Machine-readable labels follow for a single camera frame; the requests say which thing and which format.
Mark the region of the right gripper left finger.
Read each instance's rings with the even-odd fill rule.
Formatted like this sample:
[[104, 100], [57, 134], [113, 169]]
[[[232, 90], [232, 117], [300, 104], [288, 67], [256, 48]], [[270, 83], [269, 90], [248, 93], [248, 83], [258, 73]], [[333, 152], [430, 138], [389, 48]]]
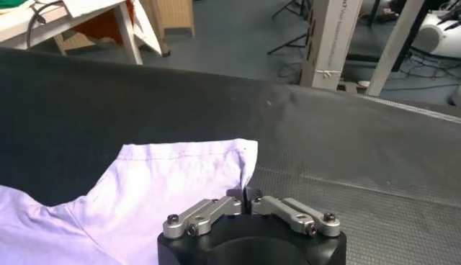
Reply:
[[184, 234], [208, 234], [219, 219], [241, 215], [245, 202], [245, 189], [229, 189], [220, 199], [202, 199], [180, 214], [170, 214], [163, 223], [162, 236], [177, 239]]

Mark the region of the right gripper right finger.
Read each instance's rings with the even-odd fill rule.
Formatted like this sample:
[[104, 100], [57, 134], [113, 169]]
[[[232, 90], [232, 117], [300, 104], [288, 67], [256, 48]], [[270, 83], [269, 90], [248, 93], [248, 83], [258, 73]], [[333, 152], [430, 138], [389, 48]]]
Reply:
[[295, 233], [310, 237], [339, 237], [341, 233], [341, 223], [334, 213], [320, 212], [291, 197], [280, 199], [245, 188], [245, 206], [252, 215], [277, 217]]

